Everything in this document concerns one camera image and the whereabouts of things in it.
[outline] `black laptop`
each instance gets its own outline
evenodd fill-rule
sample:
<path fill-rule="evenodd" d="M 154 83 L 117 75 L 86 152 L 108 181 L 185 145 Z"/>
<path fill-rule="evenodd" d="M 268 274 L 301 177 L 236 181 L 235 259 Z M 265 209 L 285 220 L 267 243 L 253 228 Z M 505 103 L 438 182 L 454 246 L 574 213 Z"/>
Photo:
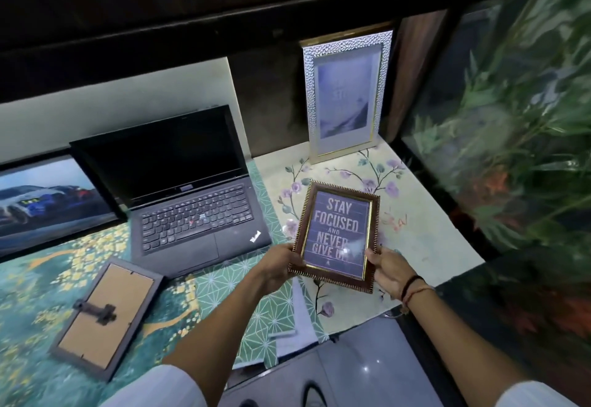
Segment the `black laptop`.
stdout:
<path fill-rule="evenodd" d="M 271 243 L 227 105 L 71 146 L 131 210 L 145 269 L 182 276 Z"/>

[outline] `bracelet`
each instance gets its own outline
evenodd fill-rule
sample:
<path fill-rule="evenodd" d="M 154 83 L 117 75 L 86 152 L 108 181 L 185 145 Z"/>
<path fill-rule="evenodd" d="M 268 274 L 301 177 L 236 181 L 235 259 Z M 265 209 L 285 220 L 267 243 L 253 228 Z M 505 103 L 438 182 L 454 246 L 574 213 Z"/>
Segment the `bracelet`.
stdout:
<path fill-rule="evenodd" d="M 413 282 L 415 282 L 417 279 L 422 279 L 423 282 L 425 282 L 425 280 L 423 279 L 423 277 L 422 276 L 418 276 L 418 275 L 413 275 L 410 278 L 408 278 L 407 283 L 404 284 L 403 291 L 400 293 L 400 301 L 402 301 L 404 299 L 404 297 L 406 296 L 406 292 L 408 292 L 408 288 L 410 287 L 410 284 L 412 284 Z"/>
<path fill-rule="evenodd" d="M 408 314 L 410 312 L 410 309 L 408 308 L 408 303 L 410 303 L 412 296 L 422 291 L 435 291 L 435 288 L 428 284 L 424 284 L 422 286 L 418 286 L 416 289 L 411 290 L 408 293 L 408 295 L 405 298 L 403 298 L 403 307 L 400 309 L 400 311 L 403 314 Z"/>

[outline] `person's left arm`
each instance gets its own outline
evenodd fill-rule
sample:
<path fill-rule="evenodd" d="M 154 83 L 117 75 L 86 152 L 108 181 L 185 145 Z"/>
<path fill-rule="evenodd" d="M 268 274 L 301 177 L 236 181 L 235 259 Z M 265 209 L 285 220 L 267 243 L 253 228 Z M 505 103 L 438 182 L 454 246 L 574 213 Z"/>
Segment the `person's left arm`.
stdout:
<path fill-rule="evenodd" d="M 258 302 L 290 277 L 290 263 L 303 265 L 292 244 L 271 247 L 234 291 L 198 323 L 162 363 L 187 373 L 199 386 L 207 405 L 215 407 L 230 376 L 240 341 Z"/>

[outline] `black bracelet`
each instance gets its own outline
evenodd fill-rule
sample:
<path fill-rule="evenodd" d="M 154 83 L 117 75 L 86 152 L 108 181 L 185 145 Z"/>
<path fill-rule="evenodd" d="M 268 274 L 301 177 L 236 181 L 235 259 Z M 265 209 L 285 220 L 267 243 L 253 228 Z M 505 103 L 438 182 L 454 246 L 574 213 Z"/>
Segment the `black bracelet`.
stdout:
<path fill-rule="evenodd" d="M 418 275 L 411 276 L 408 279 L 407 283 L 404 284 L 403 291 L 402 291 L 402 293 L 400 295 L 400 301 L 402 301 L 404 299 L 404 297 L 406 296 L 406 293 L 408 292 L 408 288 L 410 287 L 410 284 L 412 284 L 413 282 L 415 282 L 417 279 L 422 279 L 423 282 L 425 282 L 425 280 L 423 279 L 422 276 L 418 276 Z"/>

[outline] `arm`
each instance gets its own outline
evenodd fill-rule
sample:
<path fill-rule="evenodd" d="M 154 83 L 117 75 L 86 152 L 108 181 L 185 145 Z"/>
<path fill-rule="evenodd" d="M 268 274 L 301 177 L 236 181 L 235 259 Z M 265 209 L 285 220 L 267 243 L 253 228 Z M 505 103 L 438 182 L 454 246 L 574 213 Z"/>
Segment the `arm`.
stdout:
<path fill-rule="evenodd" d="M 271 247 L 234 291 L 162 360 L 165 365 L 185 371 L 199 385 L 209 407 L 218 405 L 258 302 L 292 276 L 287 273 L 288 264 L 303 265 L 291 247 L 291 244 Z"/>
<path fill-rule="evenodd" d="M 375 280 L 394 298 L 416 275 L 402 255 L 382 247 L 366 251 L 375 264 Z M 424 284 L 418 280 L 413 287 Z M 469 407 L 493 407 L 501 395 L 529 378 L 503 352 L 484 340 L 447 306 L 435 291 L 416 293 L 408 307 L 437 349 Z"/>

